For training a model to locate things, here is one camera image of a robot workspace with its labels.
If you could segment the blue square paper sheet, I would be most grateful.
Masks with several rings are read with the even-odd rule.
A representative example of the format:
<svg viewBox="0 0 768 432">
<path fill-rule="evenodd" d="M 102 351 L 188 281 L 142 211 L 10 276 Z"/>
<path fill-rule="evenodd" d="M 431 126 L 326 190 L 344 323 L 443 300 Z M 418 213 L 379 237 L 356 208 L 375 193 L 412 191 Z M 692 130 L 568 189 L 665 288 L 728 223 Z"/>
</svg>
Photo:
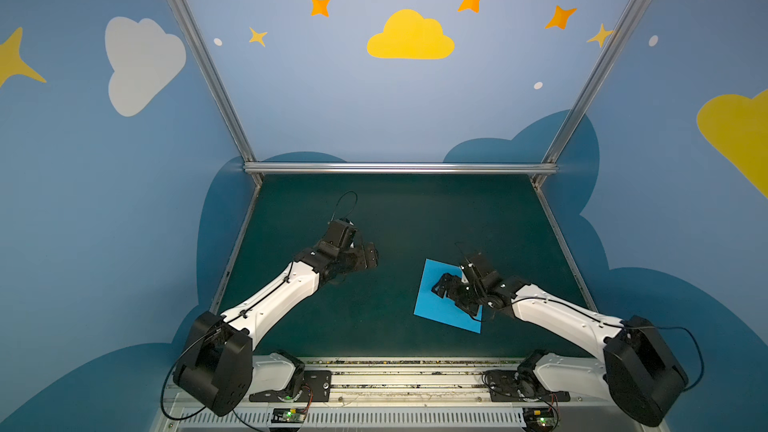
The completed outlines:
<svg viewBox="0 0 768 432">
<path fill-rule="evenodd" d="M 475 319 L 471 319 L 452 300 L 447 297 L 440 298 L 432 291 L 432 288 L 444 274 L 458 277 L 460 283 L 465 282 L 464 274 L 458 266 L 431 259 L 425 261 L 414 314 L 434 322 L 479 334 L 481 332 L 481 323 L 479 322 L 479 319 L 482 318 L 481 312 L 475 316 Z"/>
</svg>

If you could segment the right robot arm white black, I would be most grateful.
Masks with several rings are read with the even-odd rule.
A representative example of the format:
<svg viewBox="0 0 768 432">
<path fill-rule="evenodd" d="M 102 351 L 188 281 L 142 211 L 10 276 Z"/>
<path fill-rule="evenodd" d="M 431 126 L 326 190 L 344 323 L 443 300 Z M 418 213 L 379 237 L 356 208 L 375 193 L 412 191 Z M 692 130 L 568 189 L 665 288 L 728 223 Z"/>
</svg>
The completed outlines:
<svg viewBox="0 0 768 432">
<path fill-rule="evenodd" d="M 542 327 L 585 351 L 566 357 L 536 350 L 512 372 L 483 376 L 497 396 L 554 407 L 565 395 L 610 401 L 635 422 L 658 427 L 691 388 L 660 328 L 634 315 L 620 319 L 556 297 L 519 277 L 503 277 L 483 254 L 464 259 L 459 274 L 430 281 L 431 291 L 476 320 L 482 308 Z"/>
</svg>

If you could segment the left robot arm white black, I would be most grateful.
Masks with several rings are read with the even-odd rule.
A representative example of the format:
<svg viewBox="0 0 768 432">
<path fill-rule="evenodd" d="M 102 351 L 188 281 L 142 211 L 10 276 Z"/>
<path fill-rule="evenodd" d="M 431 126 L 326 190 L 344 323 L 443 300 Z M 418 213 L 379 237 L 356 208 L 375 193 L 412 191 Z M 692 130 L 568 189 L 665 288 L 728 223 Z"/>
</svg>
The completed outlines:
<svg viewBox="0 0 768 432">
<path fill-rule="evenodd" d="M 296 305 L 339 275 L 374 269 L 379 252 L 351 221 L 334 219 L 324 236 L 295 255 L 278 276 L 221 314 L 204 312 L 193 322 L 183 352 L 168 377 L 219 417 L 253 394 L 300 399 L 305 364 L 276 351 L 256 356 L 266 334 Z"/>
</svg>

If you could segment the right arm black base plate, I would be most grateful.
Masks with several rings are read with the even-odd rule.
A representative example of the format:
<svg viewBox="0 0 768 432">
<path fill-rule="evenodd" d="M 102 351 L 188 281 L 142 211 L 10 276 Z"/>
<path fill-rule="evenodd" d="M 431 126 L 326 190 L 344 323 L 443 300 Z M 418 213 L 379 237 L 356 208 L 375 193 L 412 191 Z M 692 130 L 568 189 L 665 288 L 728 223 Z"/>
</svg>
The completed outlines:
<svg viewBox="0 0 768 432">
<path fill-rule="evenodd" d="M 532 372 L 493 369 L 482 374 L 492 402 L 570 402 L 567 391 L 546 389 Z"/>
</svg>

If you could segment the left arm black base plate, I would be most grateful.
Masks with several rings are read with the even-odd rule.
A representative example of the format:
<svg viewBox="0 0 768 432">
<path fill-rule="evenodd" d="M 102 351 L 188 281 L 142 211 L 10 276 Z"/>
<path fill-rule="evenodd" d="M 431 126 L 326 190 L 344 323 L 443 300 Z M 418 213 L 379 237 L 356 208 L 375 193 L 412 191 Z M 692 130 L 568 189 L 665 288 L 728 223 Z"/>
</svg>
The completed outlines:
<svg viewBox="0 0 768 432">
<path fill-rule="evenodd" d="M 249 392 L 247 398 L 250 402 L 283 402 L 288 404 L 313 402 L 328 402 L 332 385 L 332 372 L 330 370 L 310 370 L 303 373 L 300 378 L 292 380 L 282 390 L 264 390 Z"/>
</svg>

